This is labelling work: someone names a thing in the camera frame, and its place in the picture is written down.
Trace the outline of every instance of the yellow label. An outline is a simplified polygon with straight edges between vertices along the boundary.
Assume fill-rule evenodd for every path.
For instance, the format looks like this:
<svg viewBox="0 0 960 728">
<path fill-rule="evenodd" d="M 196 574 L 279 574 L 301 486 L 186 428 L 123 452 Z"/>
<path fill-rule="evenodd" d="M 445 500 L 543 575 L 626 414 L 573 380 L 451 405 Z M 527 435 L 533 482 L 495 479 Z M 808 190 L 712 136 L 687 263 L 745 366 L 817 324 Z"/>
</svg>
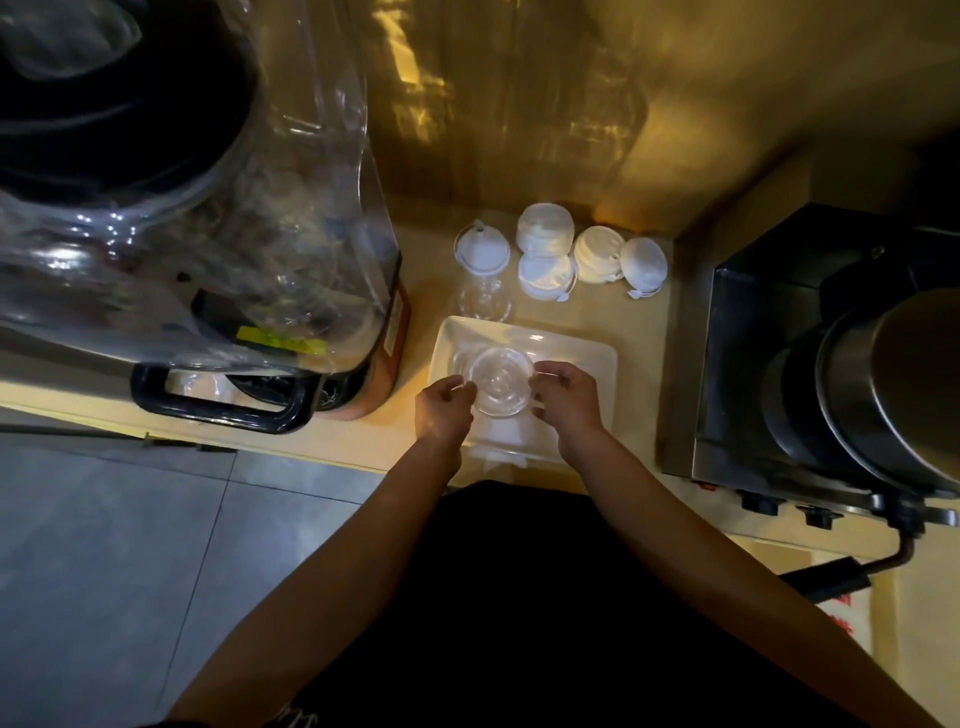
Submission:
<svg viewBox="0 0 960 728">
<path fill-rule="evenodd" d="M 240 330 L 237 331 L 237 340 L 262 344 L 274 349 L 287 349 L 291 352 L 320 356 L 326 354 L 326 342 L 323 339 L 284 339 L 257 327 L 240 327 Z"/>
</svg>

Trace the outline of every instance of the white tray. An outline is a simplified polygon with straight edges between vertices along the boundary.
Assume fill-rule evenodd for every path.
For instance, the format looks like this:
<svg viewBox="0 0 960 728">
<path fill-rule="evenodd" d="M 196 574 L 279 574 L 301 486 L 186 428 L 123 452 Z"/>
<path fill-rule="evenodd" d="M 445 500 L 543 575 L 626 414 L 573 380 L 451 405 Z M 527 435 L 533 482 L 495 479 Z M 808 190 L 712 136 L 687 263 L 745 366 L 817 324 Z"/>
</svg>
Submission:
<svg viewBox="0 0 960 728">
<path fill-rule="evenodd" d="M 616 351 L 606 344 L 576 339 L 551 331 L 497 324 L 492 321 L 450 316 L 440 324 L 437 345 L 430 361 L 429 383 L 445 376 L 462 374 L 462 363 L 477 350 L 510 347 L 524 352 L 533 361 L 552 359 L 576 364 L 597 380 L 600 417 L 604 427 L 613 424 L 616 390 Z M 526 460 L 563 462 L 557 451 L 557 433 L 529 410 L 513 417 L 488 417 L 473 410 L 473 427 L 464 442 L 471 454 L 520 466 Z"/>
</svg>

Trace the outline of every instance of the black shirt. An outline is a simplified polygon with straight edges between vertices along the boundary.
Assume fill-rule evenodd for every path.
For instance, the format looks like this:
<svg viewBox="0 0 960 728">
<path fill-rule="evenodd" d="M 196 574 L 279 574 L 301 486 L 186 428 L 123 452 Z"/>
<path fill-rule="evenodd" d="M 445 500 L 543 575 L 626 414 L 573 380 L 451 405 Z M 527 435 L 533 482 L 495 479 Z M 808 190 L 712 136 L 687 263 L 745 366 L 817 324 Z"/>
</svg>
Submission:
<svg viewBox="0 0 960 728">
<path fill-rule="evenodd" d="M 387 611 L 270 728 L 368 716 L 851 725 L 673 596 L 586 496 L 441 498 Z"/>
</svg>

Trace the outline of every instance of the countertop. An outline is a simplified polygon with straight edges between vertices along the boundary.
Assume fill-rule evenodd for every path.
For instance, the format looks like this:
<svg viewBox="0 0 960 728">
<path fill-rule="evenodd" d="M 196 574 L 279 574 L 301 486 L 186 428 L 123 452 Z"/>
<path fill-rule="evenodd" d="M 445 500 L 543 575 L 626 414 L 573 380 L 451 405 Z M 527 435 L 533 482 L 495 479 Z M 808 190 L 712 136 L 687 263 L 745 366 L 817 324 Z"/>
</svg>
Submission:
<svg viewBox="0 0 960 728">
<path fill-rule="evenodd" d="M 367 417 L 338 422 L 315 416 L 297 432 L 270 436 L 151 415 L 123 398 L 13 382 L 0 382 L 0 406 L 138 437 L 186 440 L 386 471 L 414 441 L 413 400 L 426 383 L 440 322 L 455 313 L 453 296 L 462 272 L 453 259 L 454 236 L 474 219 L 500 229 L 511 240 L 516 231 L 516 216 L 503 212 L 403 199 L 392 199 L 390 211 L 403 253 L 401 277 L 410 295 L 412 318 L 395 390 Z M 666 246 L 664 251 L 669 259 L 672 250 Z M 519 291 L 518 259 L 515 248 L 510 268 L 503 274 L 516 294 L 511 323 L 603 342 L 617 351 L 613 434 L 658 472 L 655 447 L 670 281 L 658 295 L 639 301 L 627 295 L 626 282 L 618 281 L 578 283 L 568 302 L 541 302 Z M 658 476 L 678 497 L 728 533 L 865 557 L 896 550 L 896 534 L 882 522 L 847 517 L 832 531 L 824 531 L 806 526 L 802 514 L 789 506 L 781 508 L 777 518 L 760 516 L 743 511 L 732 492 L 708 492 L 680 478 L 659 472 Z M 454 482 L 469 484 L 483 478 L 583 491 L 579 477 L 565 466 L 532 464 L 523 469 L 469 456 Z"/>
</svg>

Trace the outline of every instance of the black knob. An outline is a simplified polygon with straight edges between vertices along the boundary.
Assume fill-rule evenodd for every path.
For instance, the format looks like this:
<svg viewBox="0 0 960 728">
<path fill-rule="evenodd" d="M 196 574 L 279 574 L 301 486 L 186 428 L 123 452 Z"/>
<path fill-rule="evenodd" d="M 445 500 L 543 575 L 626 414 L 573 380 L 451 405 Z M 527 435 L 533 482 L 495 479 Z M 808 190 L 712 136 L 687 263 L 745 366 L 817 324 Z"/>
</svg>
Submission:
<svg viewBox="0 0 960 728">
<path fill-rule="evenodd" d="M 814 528 L 823 528 L 826 531 L 833 529 L 833 522 L 842 519 L 843 514 L 831 511 L 829 508 L 821 508 L 818 505 L 798 505 L 797 510 L 804 512 L 806 524 Z"/>
<path fill-rule="evenodd" d="M 749 491 L 737 491 L 740 494 L 740 506 L 745 511 L 753 511 L 763 516 L 778 516 L 780 514 L 780 504 L 785 503 L 786 499 L 774 496 L 763 496 L 760 493 L 750 493 Z"/>
</svg>

